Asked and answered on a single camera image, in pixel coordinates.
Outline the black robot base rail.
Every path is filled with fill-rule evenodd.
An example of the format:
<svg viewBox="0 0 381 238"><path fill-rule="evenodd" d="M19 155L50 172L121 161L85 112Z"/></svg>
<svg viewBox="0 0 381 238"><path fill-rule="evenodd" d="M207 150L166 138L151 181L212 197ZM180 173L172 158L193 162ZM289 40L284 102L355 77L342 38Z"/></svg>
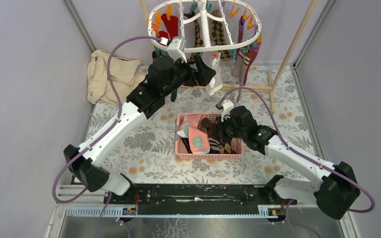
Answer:
<svg viewBox="0 0 381 238"><path fill-rule="evenodd" d="M111 205L128 205L137 215L268 215L282 217L288 199L266 185L234 184L132 184L123 195L105 194Z"/></svg>

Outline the pink sock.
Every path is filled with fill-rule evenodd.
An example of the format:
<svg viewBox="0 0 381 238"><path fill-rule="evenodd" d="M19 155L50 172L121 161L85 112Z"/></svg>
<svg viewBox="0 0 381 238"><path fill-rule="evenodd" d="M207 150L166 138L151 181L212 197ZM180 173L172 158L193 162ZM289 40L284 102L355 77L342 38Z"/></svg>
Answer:
<svg viewBox="0 0 381 238"><path fill-rule="evenodd" d="M201 116L201 114L184 115L177 131L179 137L188 139L189 148L193 154L208 154L210 152L207 133L198 129Z"/></svg>

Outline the brown argyle sock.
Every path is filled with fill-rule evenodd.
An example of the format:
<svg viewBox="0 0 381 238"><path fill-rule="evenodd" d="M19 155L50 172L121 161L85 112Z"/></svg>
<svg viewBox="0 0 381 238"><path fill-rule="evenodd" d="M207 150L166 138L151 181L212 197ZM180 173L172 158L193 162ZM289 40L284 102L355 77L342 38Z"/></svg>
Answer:
<svg viewBox="0 0 381 238"><path fill-rule="evenodd" d="M223 149L220 151L225 155L238 155L243 153L241 142L238 140L232 140L230 143L225 143Z"/></svg>

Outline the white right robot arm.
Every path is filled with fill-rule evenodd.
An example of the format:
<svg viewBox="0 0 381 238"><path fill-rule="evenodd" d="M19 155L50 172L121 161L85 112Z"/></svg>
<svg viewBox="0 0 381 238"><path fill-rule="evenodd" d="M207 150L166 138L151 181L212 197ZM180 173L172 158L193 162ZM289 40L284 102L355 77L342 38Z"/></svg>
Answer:
<svg viewBox="0 0 381 238"><path fill-rule="evenodd" d="M298 181L274 176L266 184L264 196L267 202L277 204L282 199L294 199L316 204L324 214L340 220L359 197L361 192L354 185L357 180L349 164L310 157L307 152L280 138L275 129L257 124L244 106L236 107L227 102L216 107L221 115L216 119L215 130L221 140L239 139L251 150L280 160L306 178L306 181Z"/></svg>

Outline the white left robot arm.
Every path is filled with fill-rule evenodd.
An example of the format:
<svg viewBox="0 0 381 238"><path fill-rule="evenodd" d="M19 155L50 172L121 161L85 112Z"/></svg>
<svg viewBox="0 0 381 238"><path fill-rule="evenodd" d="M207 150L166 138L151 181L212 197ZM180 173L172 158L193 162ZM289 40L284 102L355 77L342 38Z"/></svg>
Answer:
<svg viewBox="0 0 381 238"><path fill-rule="evenodd" d="M122 175L112 175L102 168L107 156L117 144L141 123L165 105L166 98L181 86L206 86L216 71L200 56L190 65L181 59L156 57L148 66L143 82L126 97L121 111L114 115L94 136L81 145L68 145L63 154L68 169L84 185L85 190L106 190L115 193L123 204L130 203L134 191Z"/></svg>

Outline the black pinstriped sock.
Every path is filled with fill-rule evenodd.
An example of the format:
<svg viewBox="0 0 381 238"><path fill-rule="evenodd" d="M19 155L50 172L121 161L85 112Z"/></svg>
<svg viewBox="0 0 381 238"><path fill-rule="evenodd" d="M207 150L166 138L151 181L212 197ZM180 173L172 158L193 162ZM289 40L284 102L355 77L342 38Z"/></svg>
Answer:
<svg viewBox="0 0 381 238"><path fill-rule="evenodd" d="M182 138L181 138L181 141L182 141L182 144L184 145L184 147L186 148L187 153L188 153L188 154L192 154L189 139L188 139L188 138L183 138L183 137L182 137Z"/></svg>

